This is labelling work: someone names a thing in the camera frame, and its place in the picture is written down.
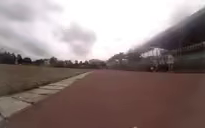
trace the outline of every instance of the concrete edge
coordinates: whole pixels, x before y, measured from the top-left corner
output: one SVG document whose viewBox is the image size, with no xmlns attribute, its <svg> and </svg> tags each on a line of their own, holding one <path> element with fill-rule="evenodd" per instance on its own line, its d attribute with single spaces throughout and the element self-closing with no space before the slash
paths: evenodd
<svg viewBox="0 0 205 128">
<path fill-rule="evenodd" d="M 59 82 L 47 84 L 32 90 L 0 97 L 0 128 L 5 127 L 7 119 L 19 111 L 60 92 L 91 72 L 85 72 Z"/>
</svg>

